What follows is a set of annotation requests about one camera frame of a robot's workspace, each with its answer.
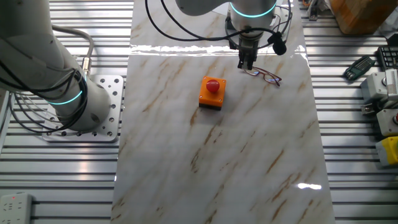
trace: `eyeglass frame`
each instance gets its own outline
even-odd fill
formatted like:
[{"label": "eyeglass frame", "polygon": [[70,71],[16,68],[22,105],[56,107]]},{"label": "eyeglass frame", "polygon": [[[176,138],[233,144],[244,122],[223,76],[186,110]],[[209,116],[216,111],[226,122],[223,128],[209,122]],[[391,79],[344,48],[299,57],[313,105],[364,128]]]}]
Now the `eyeglass frame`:
[{"label": "eyeglass frame", "polygon": [[[255,74],[255,73],[250,73],[250,72],[248,72],[246,69],[244,70],[247,74],[249,74],[249,75],[251,75],[251,76],[258,76],[260,73],[264,76],[264,80],[267,82],[267,83],[271,83],[271,84],[274,84],[274,85],[277,85],[278,87],[280,87],[280,84],[279,84],[279,82],[280,81],[282,81],[282,78],[281,77],[279,77],[279,76],[277,76],[277,75],[275,75],[275,74],[273,74],[273,73],[271,73],[271,72],[268,72],[267,70],[264,70],[264,69],[262,69],[262,68],[259,68],[259,67],[254,67],[253,66],[253,68],[254,69],[256,69],[257,71],[258,71],[258,73],[257,74]],[[274,82],[273,81],[269,81],[269,80],[267,80],[266,79],[266,75],[269,75],[269,76],[271,76],[272,78],[274,78]]]}]

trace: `red button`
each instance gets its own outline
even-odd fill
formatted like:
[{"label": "red button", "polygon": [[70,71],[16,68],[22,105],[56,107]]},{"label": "red button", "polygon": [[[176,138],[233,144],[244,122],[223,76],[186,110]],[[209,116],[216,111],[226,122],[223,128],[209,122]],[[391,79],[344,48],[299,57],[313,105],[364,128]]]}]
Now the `red button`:
[{"label": "red button", "polygon": [[217,80],[210,80],[207,82],[206,88],[208,91],[215,93],[220,88],[220,83]]}]

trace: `marble surface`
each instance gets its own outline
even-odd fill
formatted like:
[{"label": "marble surface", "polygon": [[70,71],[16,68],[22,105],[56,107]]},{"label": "marble surface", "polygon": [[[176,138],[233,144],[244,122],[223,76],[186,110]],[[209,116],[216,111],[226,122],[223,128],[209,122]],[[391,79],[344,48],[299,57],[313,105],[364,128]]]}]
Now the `marble surface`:
[{"label": "marble surface", "polygon": [[[156,23],[188,37],[149,1]],[[173,15],[197,34],[224,34],[223,15]],[[112,224],[334,223],[300,13],[288,52],[262,49],[255,66],[277,88],[237,69],[227,41],[176,42],[134,3],[131,56]],[[221,111],[198,107],[203,76],[227,80]]]}]

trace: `blue led ring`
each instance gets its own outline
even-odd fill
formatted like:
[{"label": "blue led ring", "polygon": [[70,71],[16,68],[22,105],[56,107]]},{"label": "blue led ring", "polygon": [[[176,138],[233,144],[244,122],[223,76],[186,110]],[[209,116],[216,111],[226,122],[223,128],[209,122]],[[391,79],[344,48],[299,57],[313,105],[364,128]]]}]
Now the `blue led ring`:
[{"label": "blue led ring", "polygon": [[82,93],[83,93],[83,91],[80,90],[80,92],[77,94],[77,96],[75,96],[75,97],[73,97],[72,99],[70,99],[70,100],[68,100],[68,101],[66,101],[66,102],[63,102],[63,103],[51,103],[51,102],[48,102],[48,103],[50,103],[50,104],[52,104],[52,105],[64,105],[64,104],[70,103],[70,102],[72,102],[73,100],[77,99]]},{"label": "blue led ring", "polygon": [[243,14],[242,12],[239,12],[238,10],[236,10],[235,7],[232,5],[231,2],[230,2],[230,5],[231,5],[232,9],[233,9],[236,13],[238,13],[239,15],[241,15],[241,16],[243,16],[243,17],[247,17],[247,18],[258,18],[258,17],[265,16],[266,14],[270,13],[270,12],[275,8],[276,2],[275,2],[275,4],[274,4],[274,6],[273,6],[272,8],[270,8],[268,11],[266,11],[266,12],[263,13],[263,14],[258,14],[258,15],[246,15],[246,14]]}]

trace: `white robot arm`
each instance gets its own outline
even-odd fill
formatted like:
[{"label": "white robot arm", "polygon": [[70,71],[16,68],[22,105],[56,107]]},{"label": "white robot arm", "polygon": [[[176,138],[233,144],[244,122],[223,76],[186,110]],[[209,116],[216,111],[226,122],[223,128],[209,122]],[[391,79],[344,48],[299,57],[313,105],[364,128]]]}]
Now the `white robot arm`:
[{"label": "white robot arm", "polygon": [[[180,10],[189,16],[206,14],[221,4],[230,2],[231,22],[237,31],[250,28],[269,29],[276,6],[276,0],[176,0],[176,2]],[[239,35],[242,48],[239,49],[238,68],[252,69],[262,34],[263,31],[252,31]],[[285,49],[276,53],[284,54]]]},{"label": "white robot arm", "polygon": [[41,96],[64,126],[83,132],[110,110],[108,93],[87,75],[54,36],[48,0],[0,1],[0,88]]}]

